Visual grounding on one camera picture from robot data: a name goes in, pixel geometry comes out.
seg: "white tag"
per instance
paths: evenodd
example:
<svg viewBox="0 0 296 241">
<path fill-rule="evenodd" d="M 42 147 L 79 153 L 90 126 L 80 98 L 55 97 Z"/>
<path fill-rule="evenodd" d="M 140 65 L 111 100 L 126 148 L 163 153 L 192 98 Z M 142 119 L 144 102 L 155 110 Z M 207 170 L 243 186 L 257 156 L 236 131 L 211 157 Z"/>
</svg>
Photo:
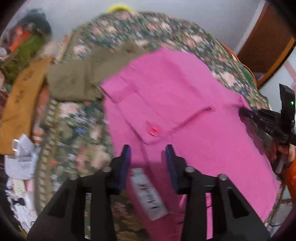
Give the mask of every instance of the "white tag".
<svg viewBox="0 0 296 241">
<path fill-rule="evenodd" d="M 136 193 L 142 208 L 150 220 L 155 221 L 168 214 L 165 205 L 155 187 L 144 174 L 142 168 L 133 168 L 133 176 L 130 177 L 133 190 Z"/>
</svg>

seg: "white wall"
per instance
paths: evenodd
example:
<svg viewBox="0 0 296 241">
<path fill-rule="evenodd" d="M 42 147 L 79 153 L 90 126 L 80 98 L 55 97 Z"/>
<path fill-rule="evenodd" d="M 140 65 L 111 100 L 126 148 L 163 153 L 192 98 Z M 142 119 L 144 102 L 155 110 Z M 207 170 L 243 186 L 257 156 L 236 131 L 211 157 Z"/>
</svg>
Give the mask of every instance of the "white wall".
<svg viewBox="0 0 296 241">
<path fill-rule="evenodd" d="M 238 52 L 239 44 L 246 40 L 252 25 L 259 17 L 258 12 L 260 13 L 262 8 L 259 3 L 262 1 L 122 0 L 120 2 L 134 10 L 164 12 L 170 16 L 194 21 L 230 49 Z M 20 16 L 31 8 L 42 8 L 52 27 L 53 38 L 61 38 L 71 32 L 71 29 L 104 13 L 108 7 L 118 2 L 118 0 L 27 0 L 17 15 Z"/>
<path fill-rule="evenodd" d="M 292 69 L 287 70 L 287 64 L 291 64 Z M 280 112 L 281 99 L 279 95 L 279 84 L 286 85 L 296 91 L 296 48 L 292 51 L 281 68 L 260 88 L 260 92 L 265 95 L 273 111 Z"/>
</svg>

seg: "orange cloth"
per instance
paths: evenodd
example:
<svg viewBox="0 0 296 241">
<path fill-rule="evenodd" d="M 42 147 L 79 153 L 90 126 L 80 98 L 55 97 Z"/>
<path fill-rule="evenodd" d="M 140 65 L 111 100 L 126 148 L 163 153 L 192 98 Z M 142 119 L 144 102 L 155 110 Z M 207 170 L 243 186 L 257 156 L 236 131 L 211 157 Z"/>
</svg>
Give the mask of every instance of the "orange cloth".
<svg viewBox="0 0 296 241">
<path fill-rule="evenodd" d="M 10 47 L 10 51 L 14 52 L 25 40 L 27 40 L 31 36 L 30 31 L 26 31 L 22 33 L 17 39 L 12 43 Z"/>
<path fill-rule="evenodd" d="M 293 203 L 296 203 L 296 157 L 291 166 L 284 172 L 285 183 L 288 186 Z"/>
</svg>

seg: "pink shirt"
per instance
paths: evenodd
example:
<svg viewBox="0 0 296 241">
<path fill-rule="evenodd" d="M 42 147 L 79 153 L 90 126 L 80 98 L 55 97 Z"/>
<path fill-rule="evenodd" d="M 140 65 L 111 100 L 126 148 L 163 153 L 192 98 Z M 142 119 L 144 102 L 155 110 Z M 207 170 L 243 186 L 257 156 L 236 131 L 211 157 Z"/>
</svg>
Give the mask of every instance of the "pink shirt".
<svg viewBox="0 0 296 241">
<path fill-rule="evenodd" d="M 180 240 L 184 217 L 166 166 L 167 144 L 201 173 L 225 173 L 261 220 L 268 217 L 280 183 L 239 117 L 239 108 L 248 104 L 195 55 L 160 49 L 131 61 L 101 87 L 115 155 L 124 144 L 131 146 L 131 168 L 144 169 L 168 211 L 150 220 L 127 179 L 129 197 L 152 239 Z M 210 238 L 211 208 L 207 210 Z"/>
</svg>

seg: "floral bedspread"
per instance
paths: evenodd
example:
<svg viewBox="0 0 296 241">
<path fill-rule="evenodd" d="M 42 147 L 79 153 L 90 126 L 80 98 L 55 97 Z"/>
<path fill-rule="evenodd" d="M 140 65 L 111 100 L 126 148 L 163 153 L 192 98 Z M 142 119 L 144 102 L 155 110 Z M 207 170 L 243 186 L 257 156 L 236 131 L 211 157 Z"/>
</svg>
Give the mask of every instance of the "floral bedspread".
<svg viewBox="0 0 296 241">
<path fill-rule="evenodd" d="M 95 46 L 114 52 L 127 40 L 152 51 L 161 47 L 194 53 L 217 81 L 242 94 L 250 106 L 268 108 L 268 102 L 249 83 L 240 64 L 223 45 L 197 24 L 161 13 L 116 12 L 102 15 L 73 31 L 62 62 L 86 58 Z M 44 120 L 45 138 L 35 172 L 38 213 L 74 173 L 93 174 L 113 158 L 108 120 L 100 101 L 59 103 L 51 99 Z M 119 240 L 149 240 L 125 194 L 112 198 Z M 86 235 L 89 237 L 89 206 Z"/>
</svg>

